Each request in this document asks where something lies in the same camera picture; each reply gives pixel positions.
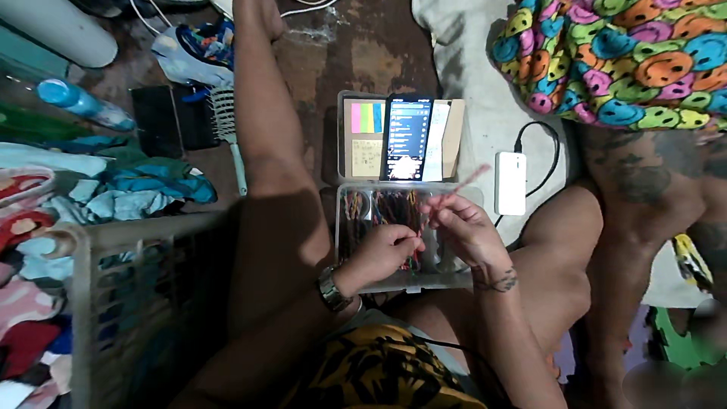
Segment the white cable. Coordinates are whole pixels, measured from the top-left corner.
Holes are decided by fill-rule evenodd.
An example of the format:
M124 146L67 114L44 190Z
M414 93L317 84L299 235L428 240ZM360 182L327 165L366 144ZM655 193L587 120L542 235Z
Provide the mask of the white cable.
M303 3L303 4L312 4L312 3L308 3L308 2L302 1L302 0L297 0L297 1L299 1L300 3ZM300 14L300 13L306 13L306 12L312 12L312 11L316 11L316 10L320 10L320 9L325 9L326 7L335 3L336 1L338 1L338 0L331 0L325 4L321 4L322 1L319 1L316 4L321 4L320 6L308 7L307 9L300 9L300 10L290 10L289 12L285 12L285 13L281 14L280 17L288 17L289 15L296 15L296 14Z
M144 17L141 16L141 13L139 12L139 9L136 7L136 3L134 2L134 0L129 0L129 3L132 4L132 8L136 12L137 16L139 16L139 19L141 20L141 22L144 23L144 25L146 25L146 28L148 28L149 30L152 30L153 32L155 32L155 33L157 33L159 35L161 35L161 33L159 32L159 30L157 30L156 28L152 27L149 23L146 22L146 19L144 19Z
M153 7L154 7L154 8L156 9L156 12L157 12L157 13L159 13L159 17L161 17L161 19L162 19L162 20L164 20L164 22L166 23L166 25L167 25L168 27L172 27L172 24L171 24L171 23L169 22L169 20L168 20L168 19L166 18L166 15L164 15L164 13L163 13L163 12L161 12L161 10L159 9L159 6L157 6L157 5L156 5L156 3L154 2L154 0L148 0L148 1L149 1L149 2L151 3L151 5L152 5L152 6L153 6Z
M318 6L319 4L323 4L328 0L318 0L318 1L306 1L306 0L295 0L298 3L307 4L309 6Z

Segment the yellow sticky note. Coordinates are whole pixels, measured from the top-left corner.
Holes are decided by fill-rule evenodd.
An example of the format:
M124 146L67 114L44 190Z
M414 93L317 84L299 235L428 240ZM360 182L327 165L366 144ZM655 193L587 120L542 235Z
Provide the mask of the yellow sticky note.
M381 172L383 140L351 140L351 175L378 178Z

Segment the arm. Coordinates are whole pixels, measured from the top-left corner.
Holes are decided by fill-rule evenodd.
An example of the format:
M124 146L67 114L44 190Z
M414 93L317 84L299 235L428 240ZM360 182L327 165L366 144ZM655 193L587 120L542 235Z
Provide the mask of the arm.
M318 285L302 289L298 298L270 319L243 333L214 355L177 397L172 407L214 407L217 402L246 402L297 363L304 352L358 310L358 291L393 274L415 249L419 237L406 226L379 226L366 236L353 257L334 271L333 281L345 297L356 297L344 311L328 310Z
M514 406L566 408L563 393L547 369L523 313L517 279L511 262L473 269L479 307L478 350L487 357Z
M517 272L489 216L469 200L451 195L431 198L422 211L430 213L430 225L450 239L472 268L478 350L513 405L567 408L525 318Z

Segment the blue bottle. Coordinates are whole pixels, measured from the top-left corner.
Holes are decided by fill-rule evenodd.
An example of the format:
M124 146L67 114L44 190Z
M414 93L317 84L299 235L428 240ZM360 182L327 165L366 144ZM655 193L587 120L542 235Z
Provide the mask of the blue bottle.
M123 109L62 79L47 79L36 90L43 101L112 130L126 132L136 127L132 116Z

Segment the leg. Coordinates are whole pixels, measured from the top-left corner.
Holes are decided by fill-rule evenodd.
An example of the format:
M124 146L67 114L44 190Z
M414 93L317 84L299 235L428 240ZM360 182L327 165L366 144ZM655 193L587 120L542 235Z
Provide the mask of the leg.
M510 254L544 357L590 307L585 268L603 221L598 200L585 186L570 186L542 205L525 227L523 247ZM472 308L470 291L443 290L426 293L392 315L434 339L473 346ZM449 352L467 367L460 350Z
M318 189L270 41L284 24L274 0L236 0L235 105L248 195L230 284L230 337L276 310L332 263Z
M586 316L587 361L598 397L627 407L621 393L622 354L651 263L661 246L704 212L701 161L687 131L584 129L591 174L603 195L603 233L588 273L593 307Z
M707 211L688 230L714 275L713 293L727 306L727 141L724 137L702 149L702 197Z

